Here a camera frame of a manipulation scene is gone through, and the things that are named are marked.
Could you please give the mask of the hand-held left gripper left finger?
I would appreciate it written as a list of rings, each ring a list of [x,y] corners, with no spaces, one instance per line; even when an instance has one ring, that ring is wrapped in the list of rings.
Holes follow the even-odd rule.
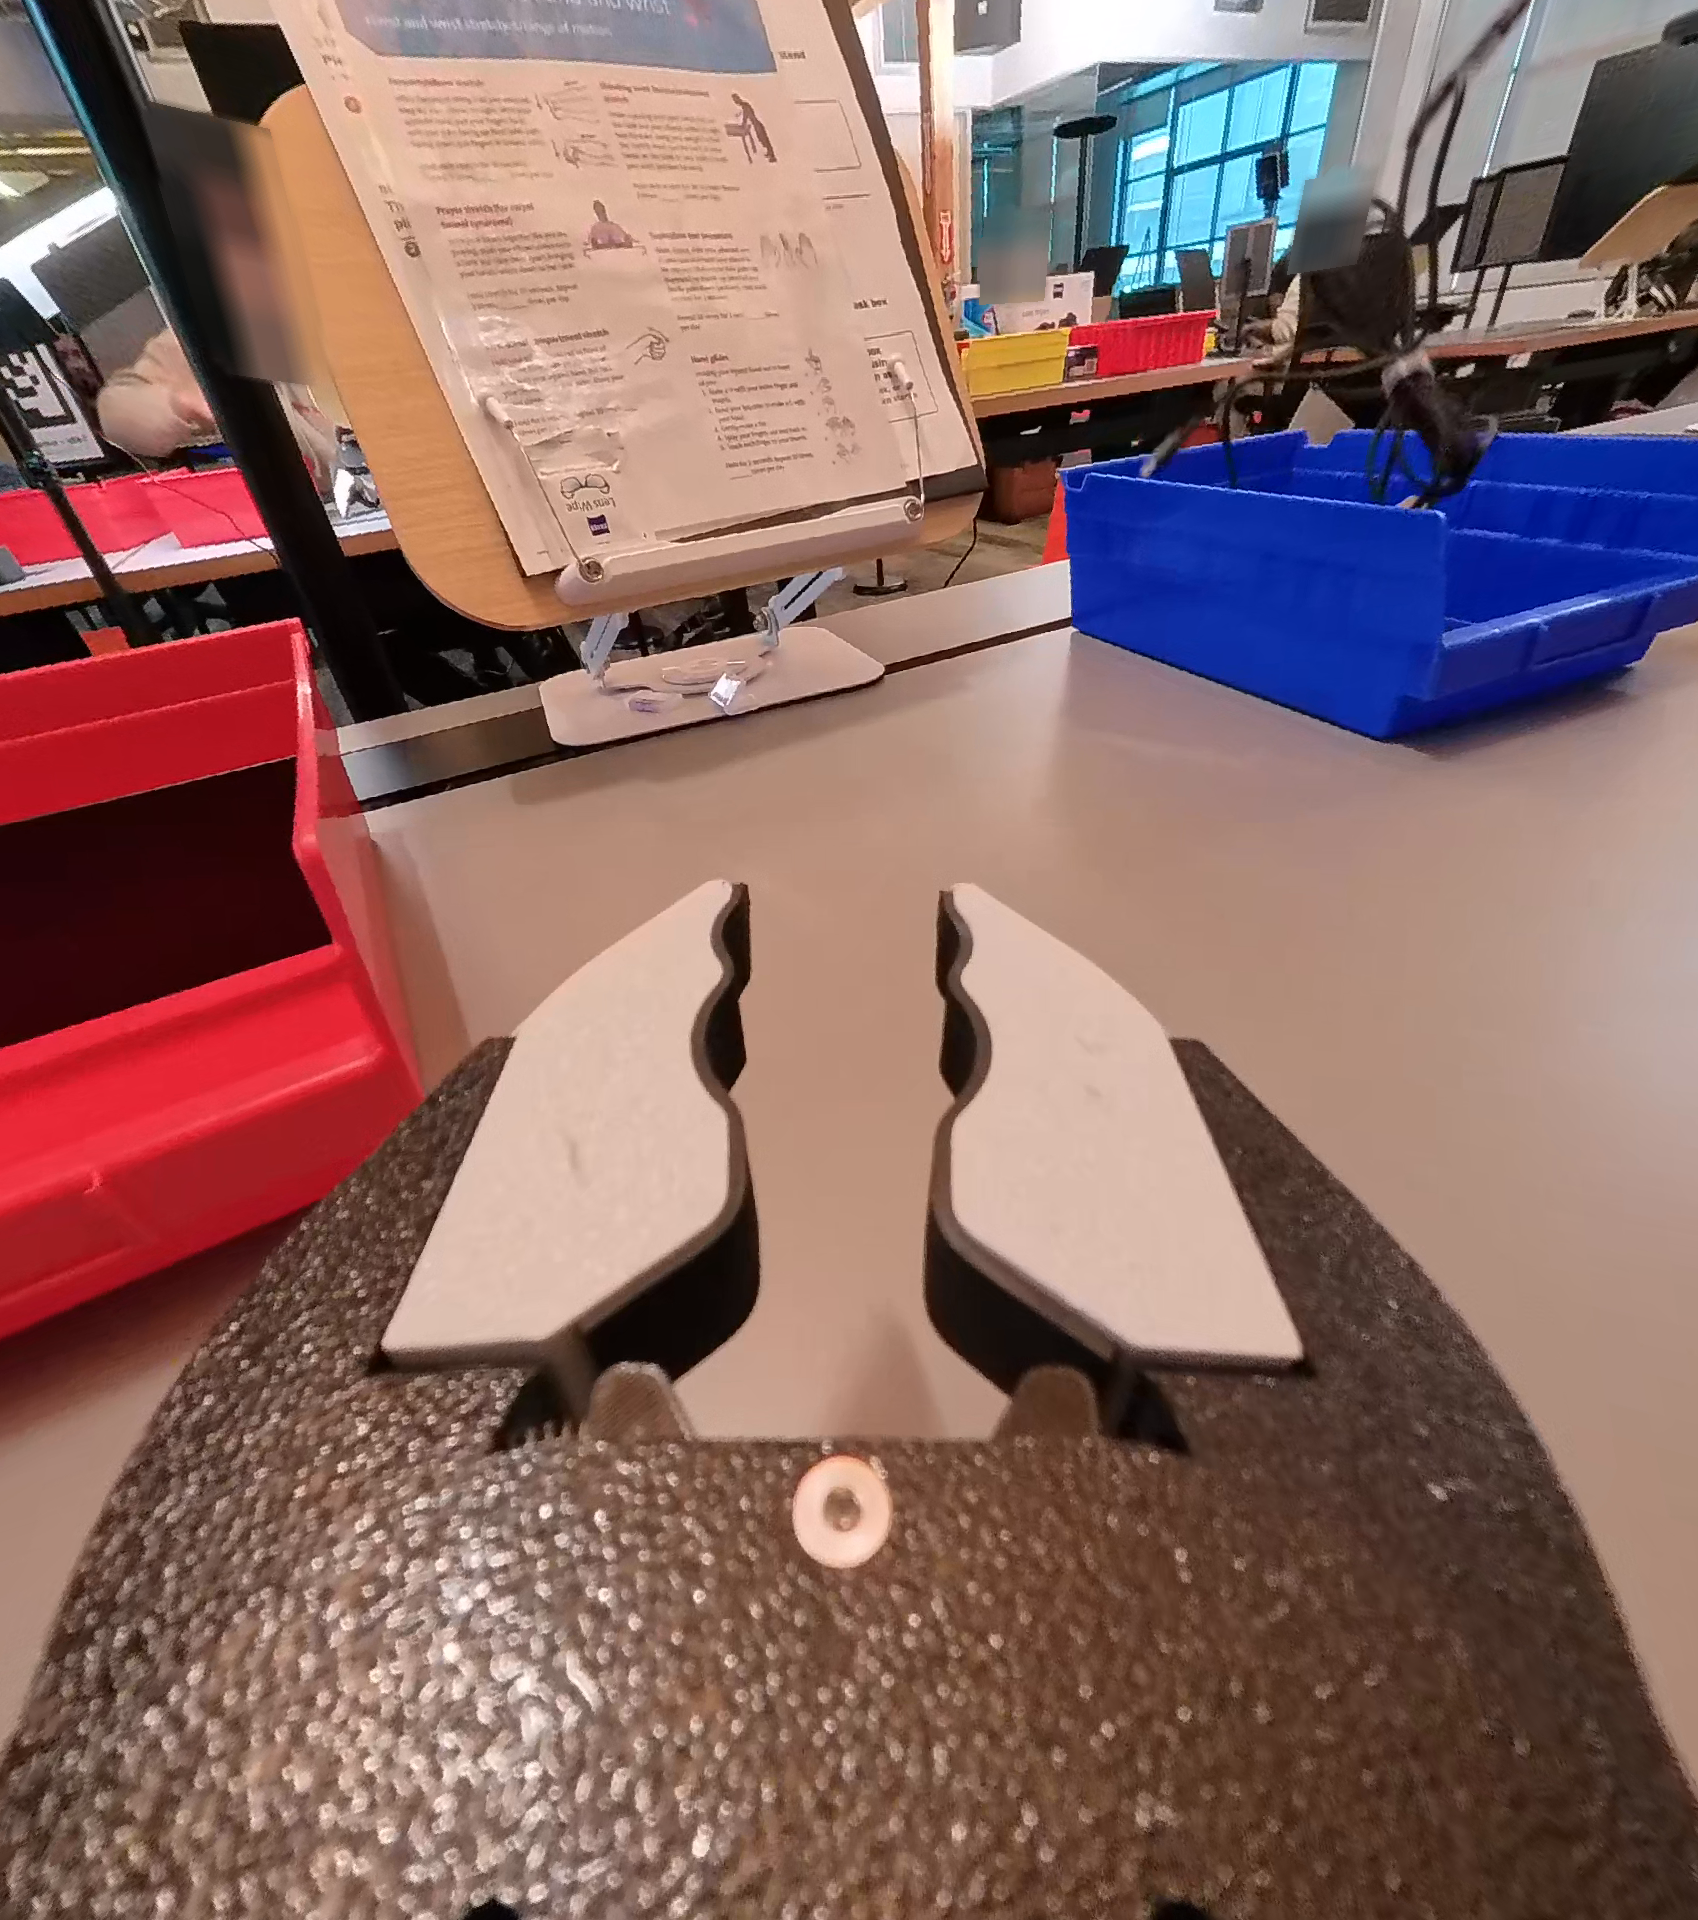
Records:
[[[396,1372],[692,1374],[759,1304],[741,991],[747,886],[710,878],[600,948],[509,1037],[381,1330]]]

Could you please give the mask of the black and white tag board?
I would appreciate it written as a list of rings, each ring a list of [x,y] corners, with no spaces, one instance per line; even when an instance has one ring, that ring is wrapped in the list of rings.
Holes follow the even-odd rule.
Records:
[[[79,335],[64,329],[44,346],[3,349],[0,388],[50,466],[86,471],[107,464],[107,447],[96,432],[101,371]]]

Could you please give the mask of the small red bin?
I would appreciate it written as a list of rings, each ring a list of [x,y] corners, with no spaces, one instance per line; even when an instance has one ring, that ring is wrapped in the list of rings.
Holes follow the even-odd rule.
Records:
[[[1214,308],[1192,308],[1074,324],[1062,381],[1091,382],[1200,368],[1208,360],[1214,316]]]

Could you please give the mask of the small yellow bin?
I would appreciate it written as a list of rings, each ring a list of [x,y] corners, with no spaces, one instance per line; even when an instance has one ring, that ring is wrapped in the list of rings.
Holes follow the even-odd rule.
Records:
[[[959,338],[958,360],[970,405],[1064,382],[1070,340],[1070,324]]]

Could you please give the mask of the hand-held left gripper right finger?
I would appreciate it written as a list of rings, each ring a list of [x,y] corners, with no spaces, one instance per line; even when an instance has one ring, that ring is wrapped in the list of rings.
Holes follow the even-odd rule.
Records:
[[[1023,1351],[1102,1366],[1285,1374],[1301,1335],[1223,1171],[1165,1025],[1087,956],[976,884],[934,905],[943,1112],[931,1251],[986,1374]]]

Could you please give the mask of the wooden document stand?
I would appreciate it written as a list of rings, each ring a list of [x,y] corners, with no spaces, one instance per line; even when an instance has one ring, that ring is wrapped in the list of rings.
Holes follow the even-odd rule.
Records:
[[[364,454],[381,515],[416,578],[491,630],[587,625],[580,665],[543,689],[558,746],[612,746],[771,705],[882,680],[882,665],[799,608],[854,564],[950,536],[976,494],[928,501],[903,515],[816,515],[692,541],[661,573],[612,578],[587,604],[580,573],[522,564],[491,483],[465,451],[429,368],[378,230],[304,84],[266,109],[289,223],[307,255],[307,297],[332,396]]]

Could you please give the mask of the blue plastic bin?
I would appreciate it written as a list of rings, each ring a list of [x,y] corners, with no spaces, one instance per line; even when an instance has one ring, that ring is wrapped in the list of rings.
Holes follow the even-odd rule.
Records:
[[[1608,684],[1698,625],[1698,432],[1350,430],[1074,466],[1074,630],[1395,740]]]

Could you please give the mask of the shallow red bin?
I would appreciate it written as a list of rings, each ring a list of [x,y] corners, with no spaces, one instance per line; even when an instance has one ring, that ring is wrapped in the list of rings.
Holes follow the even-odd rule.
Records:
[[[263,513],[237,466],[162,466],[68,487],[90,544],[113,559],[173,536],[184,548],[266,541]],[[79,541],[44,492],[0,492],[0,544],[19,567],[75,564]]]

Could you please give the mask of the laminated exercise sheet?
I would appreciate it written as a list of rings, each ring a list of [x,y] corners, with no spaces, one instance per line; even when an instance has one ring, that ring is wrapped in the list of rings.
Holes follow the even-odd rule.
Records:
[[[762,5],[276,5],[522,564],[529,464],[612,454],[648,544],[925,505],[822,257]]]

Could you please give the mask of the red plastic bin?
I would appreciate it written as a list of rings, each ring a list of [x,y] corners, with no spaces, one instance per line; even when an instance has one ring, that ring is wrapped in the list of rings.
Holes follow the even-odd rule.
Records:
[[[425,1095],[297,622],[0,680],[0,1338],[328,1195]]]

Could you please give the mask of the large white instruction sheet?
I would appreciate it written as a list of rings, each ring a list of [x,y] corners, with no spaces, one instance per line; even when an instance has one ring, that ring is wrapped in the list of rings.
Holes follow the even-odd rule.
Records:
[[[982,454],[928,270],[918,189],[900,161],[854,11],[832,0],[765,0],[762,17],[793,156],[826,218],[822,257],[849,289],[903,471],[928,501],[976,494]]]

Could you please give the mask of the black metal pole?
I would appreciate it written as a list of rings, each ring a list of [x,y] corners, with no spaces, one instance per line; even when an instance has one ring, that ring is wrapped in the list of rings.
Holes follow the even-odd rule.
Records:
[[[27,0],[26,17],[90,142],[162,316],[178,335],[350,718],[407,711],[386,640],[316,501],[276,388],[233,368],[233,329],[209,276],[203,238],[193,214],[173,225],[151,142],[151,94],[107,24],[107,9],[86,0]]]

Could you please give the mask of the black monitor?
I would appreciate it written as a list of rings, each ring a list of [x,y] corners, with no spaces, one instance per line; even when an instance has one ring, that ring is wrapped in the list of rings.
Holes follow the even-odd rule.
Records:
[[[1654,43],[1593,67],[1538,257],[1583,257],[1669,183],[1698,183],[1698,43]]]

